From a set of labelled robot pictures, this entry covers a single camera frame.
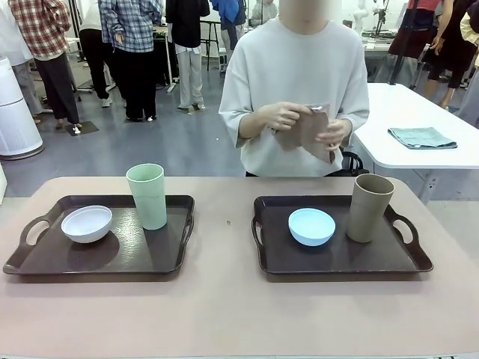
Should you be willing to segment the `person's left hand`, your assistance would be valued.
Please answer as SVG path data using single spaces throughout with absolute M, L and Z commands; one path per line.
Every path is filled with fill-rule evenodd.
M 324 132 L 317 134 L 315 141 L 329 152 L 334 152 L 349 143 L 352 130 L 353 126 L 348 119 L 333 120 Z

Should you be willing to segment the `person's right hand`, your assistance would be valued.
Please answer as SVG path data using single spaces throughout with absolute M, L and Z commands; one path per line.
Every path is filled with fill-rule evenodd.
M 308 108 L 292 102 L 277 102 L 259 108 L 255 113 L 261 125 L 274 130 L 289 130 Z

